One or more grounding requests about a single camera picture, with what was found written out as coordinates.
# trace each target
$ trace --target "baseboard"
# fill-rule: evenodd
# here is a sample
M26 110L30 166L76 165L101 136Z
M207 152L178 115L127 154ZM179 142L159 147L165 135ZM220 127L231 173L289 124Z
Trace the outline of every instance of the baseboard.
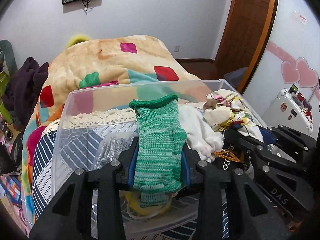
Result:
M176 59L179 64L181 63L199 63L199 62L210 62L213 63L214 60L212 58L179 58Z

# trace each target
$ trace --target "door frame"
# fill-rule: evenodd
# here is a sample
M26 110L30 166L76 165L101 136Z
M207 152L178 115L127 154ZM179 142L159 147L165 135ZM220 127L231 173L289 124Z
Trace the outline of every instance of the door frame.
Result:
M230 10L229 10L229 14L228 14L228 18L227 18L227 22L226 22L226 26L224 28L223 31L223 35L222 35L222 39L218 48L218 52L217 52L217 56L215 58L215 61L217 62L219 57L220 57L220 53L221 53L221 49L222 49L222 44L224 43L226 36L227 36L227 32L230 26L230 21L231 21L231 16L233 13L233 9L235 6L236 0L231 0L231 4L230 4ZM243 94L244 90L246 89L246 87L248 86L255 70L258 67L258 64L261 60L261 57L263 55L263 52L267 46L267 43L269 41L269 37L271 34L271 30L274 24L274 20L276 17L276 11L277 11L277 7L278 7L278 0L270 0L269 2L269 7L268 7L268 12L267 12L267 17L266 17L266 21L265 24L263 26L263 30L262 30L262 34L261 37L259 39L259 43L256 47L256 50L253 54L252 60L247 68L247 70L245 71L244 75L242 76L242 79L240 81L240 84L237 88L238 92Z

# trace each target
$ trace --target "pink square pattern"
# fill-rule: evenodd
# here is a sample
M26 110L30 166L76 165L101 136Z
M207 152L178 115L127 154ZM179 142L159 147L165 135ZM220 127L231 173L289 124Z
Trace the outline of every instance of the pink square pattern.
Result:
M123 52L138 53L136 45L130 42L122 42L120 44L120 48Z

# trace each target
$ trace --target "pink heart decoration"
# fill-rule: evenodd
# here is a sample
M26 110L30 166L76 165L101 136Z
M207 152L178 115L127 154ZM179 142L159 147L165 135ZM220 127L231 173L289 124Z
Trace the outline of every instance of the pink heart decoration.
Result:
M304 58L300 57L297 59L296 69L300 73L299 88L312 88L318 84L318 73L314 69L309 68L308 62Z
M299 82L300 73L297 69L292 68L289 61L284 61L281 64L281 72L284 84L294 84Z

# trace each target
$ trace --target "red fabric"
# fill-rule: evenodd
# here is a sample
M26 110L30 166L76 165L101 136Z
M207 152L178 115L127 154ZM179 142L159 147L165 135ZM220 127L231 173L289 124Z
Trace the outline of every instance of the red fabric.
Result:
M40 94L40 106L41 108L51 107L54 105L51 86L46 86L42 89Z
M170 67L154 66L153 69L156 72L157 79L159 81L177 81L178 75Z
M46 126L40 126L35 129L27 140L27 151L28 151L28 164L33 167L33 158L36 150L36 146L41 139L41 134Z

